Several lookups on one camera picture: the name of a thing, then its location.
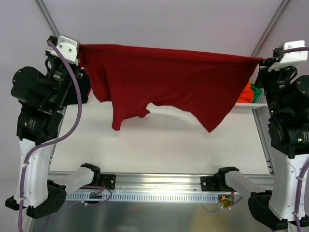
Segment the green t shirt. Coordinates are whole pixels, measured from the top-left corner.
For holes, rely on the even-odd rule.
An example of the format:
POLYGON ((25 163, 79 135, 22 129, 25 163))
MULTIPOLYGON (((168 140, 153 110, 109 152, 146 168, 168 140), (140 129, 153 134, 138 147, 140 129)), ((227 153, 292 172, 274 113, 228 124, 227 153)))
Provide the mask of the green t shirt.
POLYGON ((263 93, 263 90, 256 87, 255 84, 251 84, 251 90, 253 91, 253 100, 251 103, 256 103, 258 97, 263 93))

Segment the aluminium front mounting rail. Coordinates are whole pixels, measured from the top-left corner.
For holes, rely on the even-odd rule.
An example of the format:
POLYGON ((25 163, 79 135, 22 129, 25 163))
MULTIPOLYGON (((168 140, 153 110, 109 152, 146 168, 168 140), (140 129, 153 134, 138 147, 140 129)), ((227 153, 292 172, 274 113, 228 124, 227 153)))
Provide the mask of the aluminium front mounting rail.
POLYGON ((116 192, 201 193, 200 177, 213 174, 133 174, 115 173, 116 192))

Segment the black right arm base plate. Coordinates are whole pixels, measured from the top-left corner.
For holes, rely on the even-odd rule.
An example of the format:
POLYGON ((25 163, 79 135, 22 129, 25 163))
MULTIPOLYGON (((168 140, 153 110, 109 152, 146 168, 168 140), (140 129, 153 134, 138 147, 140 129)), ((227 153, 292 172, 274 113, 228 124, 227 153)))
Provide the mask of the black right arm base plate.
POLYGON ((201 176, 200 186, 202 192, 220 191, 219 182, 215 176, 201 176))

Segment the orange t shirt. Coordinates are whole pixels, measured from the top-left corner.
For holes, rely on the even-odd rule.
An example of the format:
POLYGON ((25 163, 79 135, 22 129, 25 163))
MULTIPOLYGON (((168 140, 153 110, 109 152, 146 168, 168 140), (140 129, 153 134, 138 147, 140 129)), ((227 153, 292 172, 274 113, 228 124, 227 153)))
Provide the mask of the orange t shirt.
POLYGON ((253 99, 254 91, 252 90, 251 83, 248 82, 246 87, 243 89, 241 95, 239 96, 237 103, 251 103, 253 99))

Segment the dark red t shirt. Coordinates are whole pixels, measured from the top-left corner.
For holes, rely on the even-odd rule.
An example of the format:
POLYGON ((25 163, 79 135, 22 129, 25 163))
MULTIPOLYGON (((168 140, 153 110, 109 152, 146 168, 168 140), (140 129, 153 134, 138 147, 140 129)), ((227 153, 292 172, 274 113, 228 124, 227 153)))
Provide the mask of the dark red t shirt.
POLYGON ((82 67, 100 102, 111 102, 112 128, 145 117, 147 106, 190 112, 213 131, 231 111, 260 58, 116 44, 83 44, 82 67))

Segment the aluminium right corner post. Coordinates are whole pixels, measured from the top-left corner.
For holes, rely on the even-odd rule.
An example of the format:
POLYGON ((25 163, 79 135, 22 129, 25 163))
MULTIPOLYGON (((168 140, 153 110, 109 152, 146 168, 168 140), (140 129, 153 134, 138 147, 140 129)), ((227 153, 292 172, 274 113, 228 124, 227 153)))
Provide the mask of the aluminium right corner post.
POLYGON ((262 48, 264 47, 265 43, 267 42, 270 34, 272 33, 273 29, 277 25, 278 21, 286 11, 287 7, 290 5, 292 0, 281 0, 279 6, 275 10, 275 13, 271 17, 270 21, 268 22, 265 30, 263 31, 261 37, 259 38, 257 44, 255 45, 253 51, 251 52, 251 57, 257 57, 262 48))

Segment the aluminium table rail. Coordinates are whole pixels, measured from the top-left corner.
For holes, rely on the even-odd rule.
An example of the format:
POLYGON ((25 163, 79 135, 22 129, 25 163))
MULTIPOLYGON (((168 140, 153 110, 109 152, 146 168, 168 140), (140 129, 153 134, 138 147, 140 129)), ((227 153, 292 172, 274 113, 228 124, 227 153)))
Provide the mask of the aluminium table rail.
POLYGON ((258 134, 259 134, 259 138, 260 138, 260 142, 261 142, 261 145, 262 145, 265 160, 266 160, 266 163, 267 163, 268 172, 269 172, 270 175, 273 175, 274 169, 273 169, 273 165, 272 165, 272 162, 271 162, 270 151, 269 151, 269 148, 267 146, 266 136, 264 135, 264 132, 263 132, 263 125, 261 123, 261 120, 259 118, 257 110, 258 110, 258 108, 252 109, 253 117, 254 117, 256 128, 257 128, 257 131, 258 131, 258 134))
MULTIPOLYGON (((62 108, 62 110, 59 111, 62 114, 62 119, 61 119, 61 121, 59 123, 59 126, 58 126, 57 139, 60 137, 61 127, 62 127, 62 123, 63 123, 64 117, 65 117, 66 109, 67 109, 67 107, 64 106, 62 108)), ((55 153, 55 149, 56 149, 56 143, 52 145, 52 150, 51 150, 51 153, 50 153, 48 169, 50 169, 50 166, 51 166, 51 163, 52 163, 52 160, 53 160, 53 156, 54 156, 54 153, 55 153)))

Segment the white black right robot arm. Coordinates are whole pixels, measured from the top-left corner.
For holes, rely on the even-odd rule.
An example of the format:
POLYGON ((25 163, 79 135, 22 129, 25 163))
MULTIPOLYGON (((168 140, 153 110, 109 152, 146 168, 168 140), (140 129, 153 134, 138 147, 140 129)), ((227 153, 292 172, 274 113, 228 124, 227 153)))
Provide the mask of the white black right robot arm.
POLYGON ((215 175, 221 191, 232 189, 248 203, 254 219, 273 231, 289 224, 298 231, 308 226, 304 209, 309 171, 309 78, 298 76, 297 65, 308 59, 308 47, 285 44, 273 49, 262 61, 255 81, 263 89, 270 114, 268 133, 273 158, 274 183, 271 190, 258 186, 235 167, 220 168, 215 175))

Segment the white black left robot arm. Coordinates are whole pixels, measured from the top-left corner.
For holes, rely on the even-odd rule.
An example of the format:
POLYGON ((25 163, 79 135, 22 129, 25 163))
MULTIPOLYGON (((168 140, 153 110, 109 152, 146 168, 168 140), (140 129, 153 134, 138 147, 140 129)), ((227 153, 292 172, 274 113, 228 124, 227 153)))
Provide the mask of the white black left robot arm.
POLYGON ((22 105, 17 120, 17 137, 21 151, 20 177, 14 196, 6 200, 8 208, 39 219, 58 211, 65 198, 87 185, 101 183, 100 168, 82 164, 62 180, 48 179, 49 162, 55 145, 66 135, 58 136, 62 109, 70 87, 74 87, 77 104, 82 104, 78 78, 82 77, 79 42, 70 37, 50 36, 45 51, 47 73, 33 67, 19 69, 13 76, 11 95, 22 105))

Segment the white plastic basket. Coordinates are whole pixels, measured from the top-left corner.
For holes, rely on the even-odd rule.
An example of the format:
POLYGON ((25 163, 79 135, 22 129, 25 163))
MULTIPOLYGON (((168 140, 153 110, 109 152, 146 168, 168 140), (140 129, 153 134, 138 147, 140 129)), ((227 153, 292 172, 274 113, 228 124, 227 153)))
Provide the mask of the white plastic basket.
POLYGON ((240 94, 235 106, 258 108, 265 106, 264 90, 255 85, 259 74, 259 66, 256 66, 253 74, 249 78, 249 81, 242 93, 240 94))

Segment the aluminium corner post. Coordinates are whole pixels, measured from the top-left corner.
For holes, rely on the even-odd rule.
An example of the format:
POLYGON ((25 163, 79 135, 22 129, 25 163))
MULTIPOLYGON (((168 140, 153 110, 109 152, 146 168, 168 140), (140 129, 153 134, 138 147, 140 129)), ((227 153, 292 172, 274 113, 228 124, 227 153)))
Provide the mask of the aluminium corner post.
POLYGON ((278 21, 286 11, 287 7, 290 5, 292 0, 281 0, 279 6, 275 10, 275 13, 271 17, 270 21, 268 22, 265 30, 263 31, 261 37, 259 38, 257 44, 255 45, 253 51, 251 52, 251 57, 257 57, 262 48, 264 47, 265 43, 267 42, 270 34, 272 33, 273 29, 277 25, 278 21))
POLYGON ((50 12, 49 12, 45 2, 43 0, 35 0, 34 2, 36 3, 40 13, 42 14, 43 19, 45 20, 51 34, 58 37, 60 35, 60 32, 59 32, 51 14, 50 14, 50 12))

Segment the folded black t shirt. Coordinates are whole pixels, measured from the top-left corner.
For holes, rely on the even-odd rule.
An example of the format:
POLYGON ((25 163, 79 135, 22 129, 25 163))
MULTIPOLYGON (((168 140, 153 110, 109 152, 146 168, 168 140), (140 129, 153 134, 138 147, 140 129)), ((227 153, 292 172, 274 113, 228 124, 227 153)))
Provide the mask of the folded black t shirt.
MULTIPOLYGON (((77 83, 78 83, 79 90, 81 93, 82 104, 85 104, 88 102, 88 96, 91 91, 91 84, 90 84, 89 76, 85 72, 85 69, 81 69, 81 74, 83 76, 77 79, 77 83)), ((68 105, 75 105, 75 104, 78 104, 76 89, 74 87, 74 84, 71 84, 67 92, 67 95, 64 99, 63 105, 68 106, 68 105)))

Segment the aluminium left corner post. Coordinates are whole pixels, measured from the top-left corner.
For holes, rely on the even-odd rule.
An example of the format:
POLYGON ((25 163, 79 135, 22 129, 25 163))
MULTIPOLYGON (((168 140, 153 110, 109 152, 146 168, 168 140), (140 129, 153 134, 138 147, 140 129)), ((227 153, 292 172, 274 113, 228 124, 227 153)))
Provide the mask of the aluminium left corner post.
POLYGON ((34 2, 36 3, 40 13, 42 14, 43 19, 45 20, 51 34, 58 37, 60 35, 60 32, 59 32, 51 14, 50 14, 50 12, 49 12, 45 2, 43 0, 35 0, 34 2))

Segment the aluminium right table rail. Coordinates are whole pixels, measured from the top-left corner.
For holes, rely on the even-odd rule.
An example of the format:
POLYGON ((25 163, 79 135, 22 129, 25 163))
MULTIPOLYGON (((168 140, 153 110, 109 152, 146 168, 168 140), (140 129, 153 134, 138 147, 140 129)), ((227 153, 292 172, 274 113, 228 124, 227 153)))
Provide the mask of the aluminium right table rail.
POLYGON ((260 142, 261 142, 261 145, 262 145, 265 160, 266 160, 266 163, 267 163, 268 172, 269 172, 270 175, 273 175, 274 169, 273 169, 273 165, 272 165, 272 162, 271 162, 270 151, 269 151, 269 148, 267 146, 266 136, 264 135, 264 132, 263 132, 263 125, 261 123, 261 120, 259 118, 257 110, 258 110, 258 108, 252 109, 253 117, 254 117, 256 128, 257 128, 257 131, 258 131, 258 134, 259 134, 259 138, 260 138, 260 142))

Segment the aluminium left table rail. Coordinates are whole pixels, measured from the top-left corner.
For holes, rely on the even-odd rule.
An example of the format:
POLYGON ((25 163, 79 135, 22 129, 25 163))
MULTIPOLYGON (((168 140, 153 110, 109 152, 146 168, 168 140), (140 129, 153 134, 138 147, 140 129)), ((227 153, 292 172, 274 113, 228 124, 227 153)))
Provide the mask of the aluminium left table rail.
MULTIPOLYGON (((62 123, 63 123, 64 117, 65 117, 66 109, 67 109, 67 107, 64 106, 62 108, 62 110, 59 111, 62 114, 62 119, 61 119, 61 121, 59 123, 59 126, 58 126, 57 139, 60 137, 61 127, 62 127, 62 123)), ((55 153, 55 149, 56 149, 56 143, 52 145, 52 150, 51 150, 51 153, 50 153, 48 169, 50 169, 50 166, 51 166, 51 163, 52 163, 52 160, 53 160, 53 156, 54 156, 54 153, 55 153)))

